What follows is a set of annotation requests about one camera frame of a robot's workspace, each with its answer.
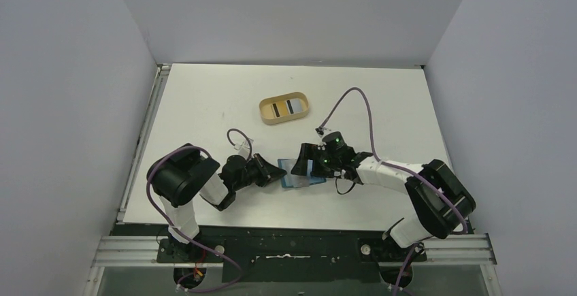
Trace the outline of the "blue credit card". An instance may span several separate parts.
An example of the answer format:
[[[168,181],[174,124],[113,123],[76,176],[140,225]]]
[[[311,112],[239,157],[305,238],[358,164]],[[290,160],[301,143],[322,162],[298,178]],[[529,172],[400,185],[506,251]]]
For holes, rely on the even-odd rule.
[[[307,160],[306,163],[306,176],[311,176],[312,168],[313,168],[313,160]]]

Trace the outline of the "blue leather card holder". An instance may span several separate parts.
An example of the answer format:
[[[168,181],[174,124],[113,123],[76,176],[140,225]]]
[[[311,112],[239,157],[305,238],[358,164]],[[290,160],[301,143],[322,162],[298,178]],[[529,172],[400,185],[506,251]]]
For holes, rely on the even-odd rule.
[[[327,181],[326,178],[317,178],[312,176],[295,176],[291,174],[296,159],[278,159],[278,167],[285,169],[287,174],[282,180],[282,188],[303,188],[311,185],[322,184]]]

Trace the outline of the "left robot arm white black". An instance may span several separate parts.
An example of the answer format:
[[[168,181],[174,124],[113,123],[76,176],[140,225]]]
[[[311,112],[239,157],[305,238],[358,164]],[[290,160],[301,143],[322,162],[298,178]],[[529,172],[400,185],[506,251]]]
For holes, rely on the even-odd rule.
[[[201,254],[196,238],[200,228],[195,218],[193,199],[197,195],[218,211],[226,210],[236,193],[247,186],[265,187],[281,180],[286,170],[267,162],[260,154],[234,154],[224,165],[205,150],[185,144],[155,161],[147,171],[148,194],[160,197],[161,211],[169,219],[169,234],[176,240],[175,253],[184,261],[194,261]]]

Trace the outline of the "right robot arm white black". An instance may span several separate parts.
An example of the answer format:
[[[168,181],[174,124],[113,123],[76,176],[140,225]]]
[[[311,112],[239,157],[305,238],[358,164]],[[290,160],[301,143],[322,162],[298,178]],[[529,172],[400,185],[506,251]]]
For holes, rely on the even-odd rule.
[[[291,174],[345,179],[407,195],[414,214],[398,220],[382,242],[383,253],[392,260],[427,238],[447,238],[476,209],[474,198],[445,162],[379,161],[371,152],[355,151],[339,131],[324,135],[320,144],[303,143]]]

